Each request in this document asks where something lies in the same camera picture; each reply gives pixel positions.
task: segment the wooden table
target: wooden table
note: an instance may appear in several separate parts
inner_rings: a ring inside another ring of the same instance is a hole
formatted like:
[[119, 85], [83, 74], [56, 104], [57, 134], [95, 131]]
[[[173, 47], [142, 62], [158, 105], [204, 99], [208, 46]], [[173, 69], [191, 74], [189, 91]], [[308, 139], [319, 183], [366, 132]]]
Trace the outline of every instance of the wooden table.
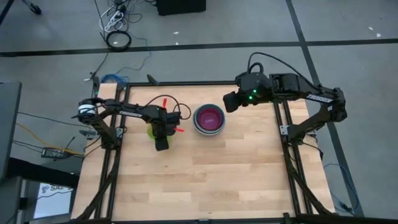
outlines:
[[[191, 107], [192, 113], [206, 103], [224, 110], [223, 95], [234, 90], [236, 86], [132, 87], [129, 102], [144, 105], [157, 95], [170, 94]], [[115, 91], [115, 84], [102, 84], [98, 96], [114, 98]], [[162, 105], [162, 101], [153, 104]], [[168, 99], [168, 111], [174, 105]], [[308, 118], [303, 100], [289, 106], [294, 123]], [[188, 114], [184, 107], [181, 110], [182, 116]], [[225, 116], [224, 130], [212, 137], [197, 133], [192, 119], [182, 121], [179, 128], [185, 132], [172, 136], [170, 149], [161, 152], [148, 137], [147, 124], [127, 117], [112, 220], [267, 218], [281, 217], [284, 212], [294, 216], [273, 104], [248, 106]], [[304, 141], [316, 146], [310, 137]], [[308, 186], [334, 211], [318, 151], [305, 145], [299, 149]], [[104, 149], [97, 149], [84, 160], [72, 218], [97, 192], [103, 157]], [[305, 211], [301, 190], [298, 195]]]

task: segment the stacked bowls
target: stacked bowls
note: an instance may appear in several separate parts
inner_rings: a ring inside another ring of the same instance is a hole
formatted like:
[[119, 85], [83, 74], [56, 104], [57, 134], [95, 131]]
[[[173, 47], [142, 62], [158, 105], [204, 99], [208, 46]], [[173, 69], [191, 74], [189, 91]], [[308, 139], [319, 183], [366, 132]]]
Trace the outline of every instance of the stacked bowls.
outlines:
[[193, 126], [199, 133], [206, 136], [216, 135], [224, 129], [224, 112], [216, 105], [203, 105], [193, 114]]

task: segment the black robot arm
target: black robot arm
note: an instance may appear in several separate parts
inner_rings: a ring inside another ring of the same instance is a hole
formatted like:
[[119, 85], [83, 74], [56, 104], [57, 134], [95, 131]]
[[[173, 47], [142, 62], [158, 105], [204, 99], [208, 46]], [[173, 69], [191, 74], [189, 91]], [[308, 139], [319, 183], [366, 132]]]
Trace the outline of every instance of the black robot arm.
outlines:
[[[98, 113], [97, 108], [105, 110]], [[121, 103], [113, 99], [90, 98], [79, 103], [78, 118], [83, 124], [89, 124], [101, 136], [101, 147], [104, 149], [119, 149], [120, 135], [116, 128], [109, 127], [103, 120], [109, 115], [120, 114], [143, 119], [152, 126], [157, 151], [169, 148], [167, 136], [175, 134], [175, 128], [180, 124], [180, 112], [168, 113], [163, 107], [156, 105], [133, 105]]]
[[347, 118], [344, 94], [339, 88], [315, 86], [293, 73], [271, 74], [268, 78], [262, 72], [244, 72], [235, 78], [235, 83], [239, 90], [223, 97], [229, 113], [239, 106], [281, 103], [284, 100], [307, 99], [322, 104], [319, 112], [309, 119], [287, 127], [290, 142], [301, 144], [307, 133], [322, 128], [327, 122], [340, 122]]

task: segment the white cable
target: white cable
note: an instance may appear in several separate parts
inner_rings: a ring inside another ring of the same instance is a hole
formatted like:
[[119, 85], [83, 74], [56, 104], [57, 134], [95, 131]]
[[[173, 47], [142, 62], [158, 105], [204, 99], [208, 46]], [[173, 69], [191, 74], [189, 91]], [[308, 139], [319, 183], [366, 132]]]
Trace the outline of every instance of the white cable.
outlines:
[[120, 25], [120, 27], [117, 28], [117, 30], [121, 29], [121, 28], [123, 27], [123, 25], [124, 25], [123, 22], [121, 22], [121, 20], [122, 20], [123, 17], [124, 17], [124, 14], [121, 13], [119, 10], [117, 10], [117, 11], [113, 14], [113, 16], [109, 19], [107, 25], [106, 25], [105, 27], [102, 27], [102, 18], [105, 16], [105, 14], [106, 14], [107, 12], [109, 12], [109, 10], [111, 10], [111, 9], [113, 8], [113, 6], [115, 6], [115, 5], [112, 5], [108, 10], [106, 10], [106, 11], [101, 15], [101, 17], [100, 17], [100, 19], [99, 19], [99, 28], [101, 28], [101, 30], [103, 30], [103, 31], [105, 31], [105, 32], [107, 32], [107, 33], [111, 32], [111, 31], [109, 31], [109, 30], [112, 28], [112, 26], [115, 26], [118, 22], [120, 22], [121, 25]]

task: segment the black metal frame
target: black metal frame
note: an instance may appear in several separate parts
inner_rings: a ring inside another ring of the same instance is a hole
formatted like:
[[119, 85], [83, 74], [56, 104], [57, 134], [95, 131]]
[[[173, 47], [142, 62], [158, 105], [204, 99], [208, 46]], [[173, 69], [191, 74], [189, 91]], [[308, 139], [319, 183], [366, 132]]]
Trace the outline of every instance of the black metal frame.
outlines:
[[[199, 85], [235, 85], [234, 81], [203, 81], [203, 82], [162, 82], [159, 83], [159, 86], [199, 86]], [[129, 93], [130, 93], [130, 88], [132, 87], [137, 87], [137, 86], [155, 86], [152, 83], [128, 83], [127, 87], [125, 89], [125, 95], [124, 95], [124, 103], [129, 102]], [[116, 90], [116, 99], [119, 99], [119, 95], [121, 93], [120, 85], [118, 85], [117, 90]], [[285, 116], [286, 116], [286, 121], [287, 125], [292, 124], [292, 117], [290, 115], [290, 110], [289, 110], [289, 105], [286, 101], [283, 102], [283, 107], [285, 111]], [[279, 129], [279, 126], [283, 125], [282, 122], [282, 116], [280, 113], [279, 105], [277, 103], [274, 103], [274, 109], [275, 109], [275, 116], [277, 120], [277, 127]], [[121, 122], [120, 126], [124, 126], [126, 122], [126, 117], [122, 116], [121, 117]], [[286, 164], [286, 171], [288, 174], [288, 180], [289, 180], [289, 188], [290, 188], [290, 194], [292, 196], [292, 202], [294, 206], [294, 212], [295, 216], [300, 216], [300, 215], [306, 215], [301, 212], [300, 208], [300, 202], [299, 198], [297, 195], [297, 188], [295, 184], [295, 180], [293, 176], [289, 172], [289, 166], [288, 163], [290, 162], [290, 154], [289, 154], [289, 143], [287, 141], [286, 136], [280, 135], [280, 140], [281, 140], [281, 145], [284, 153], [284, 159], [285, 159], [285, 164]], [[107, 173], [108, 173], [108, 165], [109, 165], [109, 159], [110, 159], [110, 150], [107, 150], [109, 152], [109, 156], [105, 156], [104, 158], [104, 164], [103, 164], [103, 172], [101, 173], [101, 178], [102, 176], [105, 178]], [[295, 163], [297, 166], [297, 172], [299, 177], [303, 180], [305, 183], [305, 175], [303, 171], [303, 166], [302, 166], [302, 161], [299, 153], [299, 149], [297, 146], [293, 146], [293, 152], [295, 156]], [[118, 168], [119, 168], [119, 163], [120, 163], [120, 156], [121, 156], [121, 150], [116, 151], [115, 157], [114, 157], [114, 162], [116, 163], [116, 170], [115, 170], [115, 178], [113, 179], [111, 183], [111, 190], [109, 193], [109, 201], [108, 201], [108, 207], [107, 207], [107, 212], [106, 212], [106, 218], [109, 218], [110, 220], [112, 219], [112, 214], [113, 214], [113, 205], [114, 205], [114, 199], [115, 199], [115, 194], [116, 194], [116, 183], [117, 183], [117, 176], [118, 176]], [[312, 206], [305, 194], [303, 194], [303, 198], [305, 201], [305, 209], [307, 211], [307, 215], [313, 214], [312, 212]], [[101, 205], [98, 205], [96, 214], [98, 214], [98, 217], [100, 217], [100, 211], [101, 211]], [[169, 223], [189, 223], [189, 224], [201, 224], [201, 223], [237, 223], [237, 224], [245, 224], [245, 223], [293, 223], [295, 218], [290, 218], [288, 213], [284, 213], [283, 217], [281, 218], [245, 218], [245, 219], [227, 219], [227, 220], [161, 220], [161, 221], [113, 221], [112, 223], [119, 223], [119, 224], [127, 224], [127, 223], [141, 223], [141, 224], [146, 224], [146, 223], [164, 223], [164, 224], [169, 224]]]

